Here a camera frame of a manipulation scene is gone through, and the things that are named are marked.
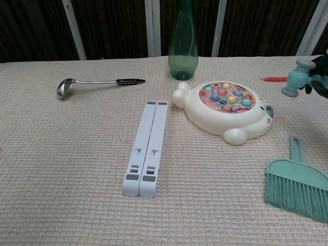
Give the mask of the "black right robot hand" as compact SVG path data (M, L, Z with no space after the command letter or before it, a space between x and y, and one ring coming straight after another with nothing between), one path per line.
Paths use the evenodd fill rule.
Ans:
M320 96L327 98L327 50L326 52L313 59L315 67L308 74L313 79L311 85L306 84L300 88L305 89L306 94L310 94L314 89Z

